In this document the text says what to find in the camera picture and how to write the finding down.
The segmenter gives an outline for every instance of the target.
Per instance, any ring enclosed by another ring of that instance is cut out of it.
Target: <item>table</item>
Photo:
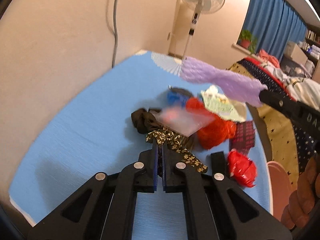
[[[210,84],[180,79],[179,70],[176,59],[143,51],[93,82],[52,119],[26,153],[9,190],[12,203],[32,225],[95,173],[119,172],[152,147],[133,127],[133,111],[167,106],[168,85],[194,95],[209,88]],[[249,111],[247,119],[252,119]],[[227,153],[228,148],[225,141],[193,153],[210,167],[210,153]],[[257,132],[249,157],[257,165],[258,176],[256,186],[244,191],[270,211],[269,175]],[[187,239],[182,194],[165,194],[161,179],[158,184],[156,193],[138,194],[132,239]]]

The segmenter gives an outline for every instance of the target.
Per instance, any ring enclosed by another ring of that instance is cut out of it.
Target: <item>cardboard box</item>
[[[302,64],[303,66],[305,66],[308,60],[308,57],[304,54],[302,49],[300,49],[299,46],[293,41],[288,41],[284,50],[284,55],[292,61]]]

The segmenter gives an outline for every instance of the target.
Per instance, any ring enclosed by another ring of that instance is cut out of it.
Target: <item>curtain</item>
[[[258,39],[256,51],[282,59],[288,41],[303,41],[306,25],[285,0],[250,0],[243,29]]]

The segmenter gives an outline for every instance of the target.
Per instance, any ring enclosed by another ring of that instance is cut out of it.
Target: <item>metal pin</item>
[[[213,177],[214,177],[216,180],[223,180],[223,179],[224,179],[224,175],[221,174],[221,173],[216,173]]]
[[[185,163],[177,163],[177,164],[176,164],[176,167],[177,167],[178,169],[184,169],[184,168],[186,167],[186,164],[185,164]]]
[[[96,174],[97,180],[104,180],[105,178],[106,178],[106,175],[102,172]]]
[[[144,167],[144,164],[141,163],[141,162],[136,162],[134,165],[133,165],[136,169],[142,169]]]

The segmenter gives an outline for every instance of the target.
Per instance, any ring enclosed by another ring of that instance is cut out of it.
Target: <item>pink cloth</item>
[[[257,79],[217,69],[192,57],[187,57],[182,61],[180,77],[191,83],[218,85],[228,98],[239,102],[248,102],[255,107],[262,106],[259,94],[262,90],[268,89]]]
[[[280,68],[279,60],[275,56],[269,55],[264,49],[260,49],[258,55],[260,58],[269,61],[276,68]]]

